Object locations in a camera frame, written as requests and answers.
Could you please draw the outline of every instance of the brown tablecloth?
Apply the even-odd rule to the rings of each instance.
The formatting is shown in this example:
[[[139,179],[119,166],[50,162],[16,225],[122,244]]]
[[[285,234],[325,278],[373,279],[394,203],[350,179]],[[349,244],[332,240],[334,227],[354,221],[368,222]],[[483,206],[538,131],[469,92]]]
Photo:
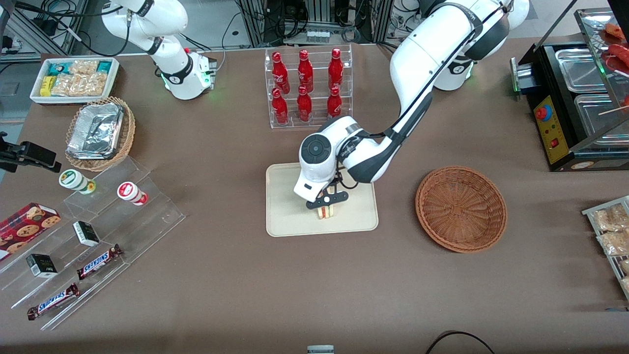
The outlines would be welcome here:
[[[507,41],[463,88],[435,92],[375,183],[376,230],[280,239],[265,231],[265,170],[296,162],[309,132],[269,128],[264,51],[228,52],[216,89],[192,101],[164,89],[149,57],[120,57],[115,92],[137,119],[131,155],[188,218],[54,331],[0,302],[0,351],[275,354],[329,343],[338,354],[423,353],[461,329],[498,353],[626,353],[629,314],[604,312],[626,301],[580,211],[628,194],[628,175],[548,172],[528,106],[509,94],[508,59],[531,42]],[[379,132],[399,110],[389,55],[353,51],[355,118]],[[69,166],[76,109],[33,105],[20,140]],[[506,232],[483,253],[441,248],[415,216],[422,177],[453,164],[484,173],[506,200]],[[60,203],[69,191],[57,177],[7,174],[0,218]],[[433,351],[470,352],[482,347],[465,337]]]

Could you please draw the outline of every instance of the wicker basket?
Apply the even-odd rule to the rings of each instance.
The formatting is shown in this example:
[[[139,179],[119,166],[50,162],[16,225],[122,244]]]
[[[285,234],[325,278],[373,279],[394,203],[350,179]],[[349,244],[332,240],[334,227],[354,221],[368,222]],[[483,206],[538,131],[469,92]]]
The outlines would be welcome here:
[[[109,160],[79,160],[70,157],[66,152],[66,158],[70,161],[70,164],[76,168],[86,169],[93,172],[101,172],[106,168],[119,164],[127,155],[129,155],[131,145],[133,144],[133,134],[135,133],[135,118],[133,117],[133,112],[123,100],[116,97],[107,97],[102,100],[90,102],[88,105],[105,105],[107,103],[116,103],[125,109],[125,115],[122,119],[122,127],[120,128],[120,136],[118,138],[118,153]],[[70,142],[78,116],[79,112],[74,115],[74,119],[72,120],[72,123],[70,123],[70,129],[68,129],[68,133],[65,135],[66,144]]]
[[[473,169],[450,166],[432,171],[415,196],[421,226],[435,242],[460,253],[484,251],[503,235],[503,196]]]

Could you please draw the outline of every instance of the beige tray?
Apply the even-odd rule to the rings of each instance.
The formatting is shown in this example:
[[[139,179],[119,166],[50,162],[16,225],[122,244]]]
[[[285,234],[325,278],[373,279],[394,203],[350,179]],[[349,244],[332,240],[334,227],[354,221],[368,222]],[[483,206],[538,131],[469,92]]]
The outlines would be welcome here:
[[[378,226],[378,210],[373,184],[359,184],[349,190],[346,202],[334,204],[334,216],[320,220],[316,209],[292,189],[299,177],[299,163],[275,164],[267,169],[267,232],[273,237],[371,231]],[[343,181],[354,180],[343,170]]]

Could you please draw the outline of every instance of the red bottle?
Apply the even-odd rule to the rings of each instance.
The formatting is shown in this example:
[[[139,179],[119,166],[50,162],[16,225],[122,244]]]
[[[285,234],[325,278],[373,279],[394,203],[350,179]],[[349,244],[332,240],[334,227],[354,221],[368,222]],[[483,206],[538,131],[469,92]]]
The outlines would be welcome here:
[[[341,61],[341,50],[332,49],[332,60],[328,66],[328,86],[330,89],[334,86],[340,87],[343,83],[343,62]]]
[[[312,118],[313,101],[308,96],[308,89],[304,85],[299,87],[299,97],[297,97],[297,107],[299,107],[299,119],[308,123]]]
[[[338,86],[330,89],[330,97],[328,97],[328,118],[335,118],[341,115],[341,97],[338,95]]]
[[[291,85],[288,83],[288,70],[282,62],[282,55],[274,52],[271,57],[273,58],[273,81],[282,93],[288,94],[291,92]]]
[[[288,124],[288,106],[282,97],[282,93],[279,91],[279,88],[273,88],[271,93],[273,94],[271,106],[273,106],[273,113],[276,116],[277,124]]]
[[[299,74],[299,84],[305,86],[309,93],[312,92],[315,89],[315,76],[313,65],[308,59],[308,51],[305,49],[299,51],[297,73]]]

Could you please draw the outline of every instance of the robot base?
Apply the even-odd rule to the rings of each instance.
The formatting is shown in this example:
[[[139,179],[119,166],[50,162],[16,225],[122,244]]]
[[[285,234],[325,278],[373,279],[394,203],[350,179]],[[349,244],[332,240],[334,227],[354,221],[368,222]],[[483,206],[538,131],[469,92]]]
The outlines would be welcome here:
[[[183,82],[172,84],[164,79],[166,88],[180,100],[191,100],[208,89],[214,89],[216,80],[215,60],[210,61],[207,57],[194,52],[190,52],[188,55],[192,58],[192,71]]]
[[[299,177],[299,163],[275,164],[267,169],[267,232],[273,237],[333,234],[336,232],[371,231],[378,226],[374,185],[359,184],[347,191],[346,202],[333,204],[334,214],[320,219],[317,209],[306,208],[306,201],[292,191]],[[343,181],[354,180],[343,170]]]

